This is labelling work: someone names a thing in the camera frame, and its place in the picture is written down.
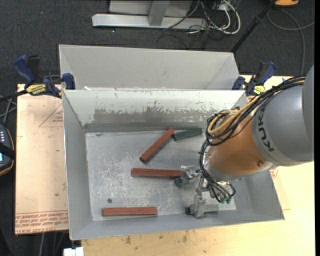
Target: wooden block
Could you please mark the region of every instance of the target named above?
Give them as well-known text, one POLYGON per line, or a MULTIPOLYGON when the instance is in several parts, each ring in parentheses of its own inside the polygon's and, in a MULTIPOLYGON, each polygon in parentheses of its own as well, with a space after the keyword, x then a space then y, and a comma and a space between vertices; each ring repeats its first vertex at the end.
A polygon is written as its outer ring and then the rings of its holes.
POLYGON ((163 143, 165 143, 173 134, 175 130, 169 128, 149 149, 140 156, 140 160, 145 163, 147 162, 151 156, 156 152, 157 149, 161 147, 163 143))
POLYGON ((157 207, 110 207, 102 209, 102 216, 156 215, 157 207))
POLYGON ((177 132, 172 135, 174 141, 180 141, 183 139, 188 139, 194 136, 198 136, 202 134, 202 128, 195 128, 195 129, 190 129, 190 130, 185 130, 181 132, 177 132))
POLYGON ((146 168, 132 168, 131 176, 133 177, 168 177, 178 178, 182 176, 180 170, 166 170, 166 169, 146 169, 146 168))

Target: metal stand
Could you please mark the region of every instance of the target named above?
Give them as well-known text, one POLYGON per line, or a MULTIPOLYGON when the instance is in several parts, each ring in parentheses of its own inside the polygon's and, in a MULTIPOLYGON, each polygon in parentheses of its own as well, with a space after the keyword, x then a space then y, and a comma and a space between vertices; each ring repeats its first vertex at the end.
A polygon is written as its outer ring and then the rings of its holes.
MULTIPOLYGON (((93 27, 129 27, 129 28, 150 28, 166 29, 180 22, 183 17, 165 16, 172 1, 152 1, 147 15, 129 14, 96 14, 92 17, 93 27)), ((192 26, 205 26, 202 18, 186 18, 174 29, 189 29, 192 26)))
POLYGON ((239 41, 235 44, 235 46, 232 48, 231 52, 235 53, 238 48, 242 45, 242 43, 247 39, 247 37, 251 34, 251 32, 255 29, 255 27, 261 22, 261 20, 267 15, 268 11, 272 8, 272 6, 274 5, 274 3, 277 0, 272 0, 269 5, 267 6, 267 8, 265 10, 263 10, 263 12, 261 12, 258 16, 256 16, 254 18, 254 20, 252 21, 252 23, 250 24, 250 26, 247 28, 247 30, 244 32, 244 34, 241 36, 241 38, 239 39, 239 41))

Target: kuka logo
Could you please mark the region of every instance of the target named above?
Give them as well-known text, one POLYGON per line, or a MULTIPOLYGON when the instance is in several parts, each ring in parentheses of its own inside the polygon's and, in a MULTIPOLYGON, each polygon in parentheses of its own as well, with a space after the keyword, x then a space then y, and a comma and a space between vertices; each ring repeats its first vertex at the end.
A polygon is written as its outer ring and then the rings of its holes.
POLYGON ((264 114, 265 114, 265 107, 264 106, 260 109, 260 113, 262 113, 262 115, 258 115, 258 120, 259 120, 259 123, 258 123, 259 129, 258 130, 259 130, 259 132, 262 133, 261 140, 262 140, 263 145, 265 145, 267 147, 268 151, 272 152, 275 149, 271 146, 271 143, 267 138, 265 128, 263 127, 263 125, 264 125, 263 118, 264 118, 264 114))

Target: cardboard sheet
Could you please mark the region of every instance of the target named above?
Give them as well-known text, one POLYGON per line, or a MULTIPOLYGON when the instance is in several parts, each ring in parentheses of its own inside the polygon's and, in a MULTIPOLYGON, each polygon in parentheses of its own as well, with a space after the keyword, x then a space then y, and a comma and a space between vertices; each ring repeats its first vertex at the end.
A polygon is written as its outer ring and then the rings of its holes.
POLYGON ((16 134, 15 234, 67 230, 61 99, 19 96, 16 134))

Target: power cord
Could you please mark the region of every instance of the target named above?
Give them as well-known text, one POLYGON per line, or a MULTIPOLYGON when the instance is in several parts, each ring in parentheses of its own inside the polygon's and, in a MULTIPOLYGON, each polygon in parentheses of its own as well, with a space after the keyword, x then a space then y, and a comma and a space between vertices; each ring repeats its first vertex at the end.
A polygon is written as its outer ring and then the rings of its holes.
POLYGON ((281 11, 285 14, 287 14, 294 22, 295 24, 297 25, 297 28, 288 28, 288 27, 282 27, 282 26, 279 26, 277 24, 275 24, 271 19, 270 19, 270 16, 269 16, 269 12, 271 10, 269 10, 266 14, 267 16, 267 19, 269 20, 269 22, 274 25, 275 27, 281 29, 281 30, 286 30, 286 31, 300 31, 300 34, 301 34, 301 39, 302 39, 302 61, 301 61, 301 69, 300 69, 300 75, 303 74, 304 72, 304 67, 305 67, 305 56, 306 56, 306 42, 305 42, 305 36, 304 36, 304 33, 303 33, 303 29, 306 29, 310 26, 312 26, 313 24, 315 24, 315 21, 311 22, 310 24, 308 25, 305 25, 305 26, 300 26, 299 23, 297 22, 297 20, 295 19, 295 17, 293 17, 290 13, 288 13, 287 11, 285 10, 282 10, 282 9, 275 9, 276 11, 281 11))

